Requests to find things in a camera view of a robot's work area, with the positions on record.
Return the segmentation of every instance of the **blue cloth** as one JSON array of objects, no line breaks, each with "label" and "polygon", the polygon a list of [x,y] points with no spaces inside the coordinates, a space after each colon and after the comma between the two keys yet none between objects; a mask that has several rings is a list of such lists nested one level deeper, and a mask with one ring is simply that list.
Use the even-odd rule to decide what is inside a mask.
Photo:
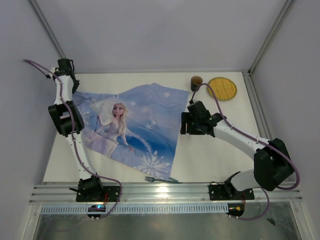
[{"label": "blue cloth", "polygon": [[[181,112],[186,108],[188,95],[187,91],[154,83],[117,95],[77,91],[72,99],[83,117],[83,135],[88,148],[141,172],[168,180],[176,152]],[[112,141],[108,134],[115,129],[110,129],[111,124],[104,126],[100,123],[101,120],[115,121],[113,107],[118,103],[122,103],[127,111],[125,139],[119,135],[115,136],[116,141]]]}]

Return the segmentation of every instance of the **gray floor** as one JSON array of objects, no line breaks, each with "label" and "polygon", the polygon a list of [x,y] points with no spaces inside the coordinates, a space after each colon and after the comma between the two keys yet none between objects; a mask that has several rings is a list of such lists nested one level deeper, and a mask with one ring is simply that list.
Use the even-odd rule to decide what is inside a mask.
[{"label": "gray floor", "polygon": [[[247,203],[243,217],[257,216],[265,207],[262,203]],[[301,239],[290,204],[285,202],[272,203],[268,214],[255,221],[230,219],[225,213],[112,215],[100,221],[87,219],[84,215],[41,215],[33,240]]]}]

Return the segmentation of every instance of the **woven coaster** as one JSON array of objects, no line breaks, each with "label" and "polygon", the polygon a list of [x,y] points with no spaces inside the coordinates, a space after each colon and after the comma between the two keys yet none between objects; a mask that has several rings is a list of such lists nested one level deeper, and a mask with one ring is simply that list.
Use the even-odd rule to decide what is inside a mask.
[{"label": "woven coaster", "polygon": [[[216,97],[220,101],[233,99],[237,94],[237,86],[233,81],[225,77],[215,77],[208,84],[212,87]],[[206,88],[208,94],[213,97],[210,89]]]}]

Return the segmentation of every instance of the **elsa character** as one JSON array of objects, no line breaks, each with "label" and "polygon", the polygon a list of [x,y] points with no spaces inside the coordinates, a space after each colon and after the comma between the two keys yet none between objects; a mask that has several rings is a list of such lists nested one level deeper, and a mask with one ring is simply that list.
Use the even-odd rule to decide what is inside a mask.
[{"label": "elsa character", "polygon": [[100,116],[98,115],[98,122],[103,127],[104,130],[105,127],[109,126],[108,131],[103,136],[107,139],[106,141],[106,156],[110,157],[111,154],[116,149],[117,145],[119,144],[117,141],[117,137],[120,136],[123,143],[127,145],[131,151],[134,149],[130,147],[126,140],[126,117],[127,117],[127,109],[126,106],[122,103],[116,103],[113,105],[112,108],[112,115],[113,117],[110,118],[107,121],[101,120]]}]

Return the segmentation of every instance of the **wall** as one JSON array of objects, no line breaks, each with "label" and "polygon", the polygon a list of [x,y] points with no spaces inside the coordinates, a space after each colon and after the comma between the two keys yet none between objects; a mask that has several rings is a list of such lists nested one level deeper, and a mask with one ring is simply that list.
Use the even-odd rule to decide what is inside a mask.
[{"label": "wall", "polygon": [[22,59],[53,67],[58,56],[26,0],[1,1],[0,31],[0,239],[14,240],[55,134],[55,85]]},{"label": "wall", "polygon": [[37,0],[78,73],[249,69],[285,0]]},{"label": "wall", "polygon": [[313,221],[320,222],[320,1],[296,1],[253,74],[273,132],[301,174]]}]

